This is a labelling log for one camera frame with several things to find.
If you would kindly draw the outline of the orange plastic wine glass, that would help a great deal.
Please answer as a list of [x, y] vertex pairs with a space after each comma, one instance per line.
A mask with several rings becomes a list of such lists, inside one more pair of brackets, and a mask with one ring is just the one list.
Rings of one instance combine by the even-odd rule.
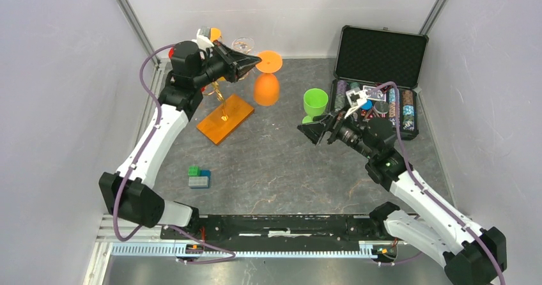
[[283, 59], [280, 54], [272, 50], [264, 50], [258, 54], [258, 57], [261, 61], [256, 65], [256, 69], [261, 74], [257, 76], [254, 83], [254, 101], [261, 106], [271, 106], [280, 97], [281, 85], [274, 74], [282, 68]]

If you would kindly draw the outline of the green plastic wine glass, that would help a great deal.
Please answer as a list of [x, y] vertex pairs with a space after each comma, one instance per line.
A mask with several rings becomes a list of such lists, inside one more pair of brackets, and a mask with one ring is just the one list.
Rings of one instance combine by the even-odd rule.
[[303, 96], [305, 117], [302, 124], [313, 122], [315, 116], [320, 116], [326, 110], [329, 102], [328, 94], [320, 88], [308, 89]]

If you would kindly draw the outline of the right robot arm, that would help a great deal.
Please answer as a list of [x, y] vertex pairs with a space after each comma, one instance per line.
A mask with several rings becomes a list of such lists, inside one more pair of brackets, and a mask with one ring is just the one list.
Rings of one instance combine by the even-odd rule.
[[412, 245], [438, 263], [452, 284], [505, 284], [503, 232], [485, 229], [438, 195], [413, 169], [406, 153], [395, 149], [400, 134], [388, 119], [372, 118], [358, 127], [341, 110], [297, 128], [315, 145], [329, 133], [329, 144], [341, 141], [366, 157], [369, 177], [418, 214], [415, 219], [390, 203], [379, 206], [369, 221], [375, 238], [391, 235]]

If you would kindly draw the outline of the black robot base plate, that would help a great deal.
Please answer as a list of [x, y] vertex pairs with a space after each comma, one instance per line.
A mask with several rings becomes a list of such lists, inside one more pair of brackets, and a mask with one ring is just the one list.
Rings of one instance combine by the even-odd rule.
[[392, 245], [369, 215], [202, 215], [185, 232], [234, 252], [355, 251], [359, 242]]

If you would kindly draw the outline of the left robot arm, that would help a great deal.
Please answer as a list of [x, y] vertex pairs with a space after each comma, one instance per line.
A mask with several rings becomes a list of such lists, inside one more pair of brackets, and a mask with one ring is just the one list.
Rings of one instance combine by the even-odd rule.
[[262, 59], [230, 49], [220, 41], [200, 47], [188, 40], [158, 49], [165, 50], [171, 53], [171, 83], [159, 95], [143, 87], [155, 104], [153, 117], [127, 159], [115, 172], [104, 172], [98, 185], [114, 227], [120, 219], [144, 227], [174, 225], [190, 239], [201, 230], [196, 209], [166, 201], [154, 191], [158, 170], [200, 105], [202, 89], [221, 77], [237, 82]]

